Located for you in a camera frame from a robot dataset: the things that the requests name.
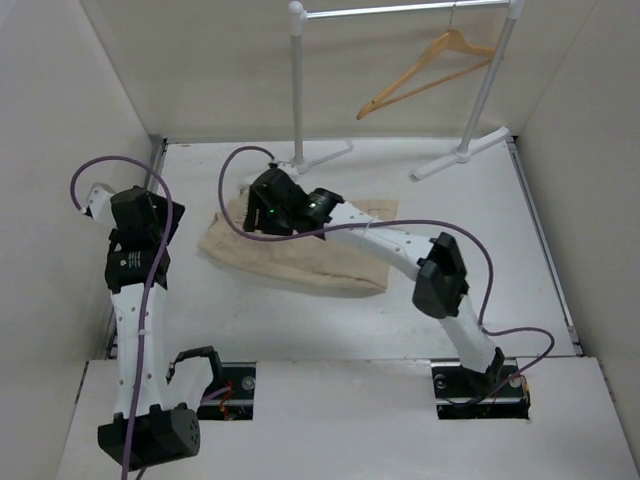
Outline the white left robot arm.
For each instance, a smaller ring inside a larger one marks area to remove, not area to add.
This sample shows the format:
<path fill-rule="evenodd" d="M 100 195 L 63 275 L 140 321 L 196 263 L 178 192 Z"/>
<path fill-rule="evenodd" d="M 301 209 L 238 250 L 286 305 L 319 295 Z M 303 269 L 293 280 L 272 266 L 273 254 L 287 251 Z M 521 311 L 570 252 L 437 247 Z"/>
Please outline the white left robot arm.
<path fill-rule="evenodd" d="M 184 211 L 139 186 L 115 192 L 96 183 L 88 198 L 89 216 L 111 229 L 105 280 L 118 347 L 113 419 L 99 426 L 97 439 L 125 473 L 196 456 L 201 400 L 224 387 L 213 347 L 182 351 L 175 359 L 164 352 L 168 244 Z"/>

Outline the beige trousers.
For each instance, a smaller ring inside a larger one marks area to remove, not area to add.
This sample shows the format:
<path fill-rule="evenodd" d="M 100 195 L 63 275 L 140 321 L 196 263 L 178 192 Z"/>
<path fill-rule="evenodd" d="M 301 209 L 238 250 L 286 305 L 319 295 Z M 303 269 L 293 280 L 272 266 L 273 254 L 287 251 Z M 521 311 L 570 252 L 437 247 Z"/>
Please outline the beige trousers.
<path fill-rule="evenodd" d="M 318 295 L 372 296 L 389 285 L 390 267 L 356 248 L 311 237 L 279 243 L 241 237 L 223 215 L 214 215 L 199 241 L 211 263 L 239 277 Z"/>

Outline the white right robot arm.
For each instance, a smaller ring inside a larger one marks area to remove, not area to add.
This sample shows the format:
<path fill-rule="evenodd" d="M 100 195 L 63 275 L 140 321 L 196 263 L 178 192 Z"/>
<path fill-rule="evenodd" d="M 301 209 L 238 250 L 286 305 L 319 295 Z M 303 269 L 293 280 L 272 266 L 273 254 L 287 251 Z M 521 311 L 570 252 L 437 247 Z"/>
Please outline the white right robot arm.
<path fill-rule="evenodd" d="M 504 355 L 481 330 L 453 236 L 429 239 L 391 228 L 334 192 L 305 193 L 275 166 L 250 185 L 243 229 L 280 237 L 312 232 L 396 268 L 414 282 L 413 305 L 438 320 L 452 341 L 471 395 L 485 397 L 499 385 Z"/>

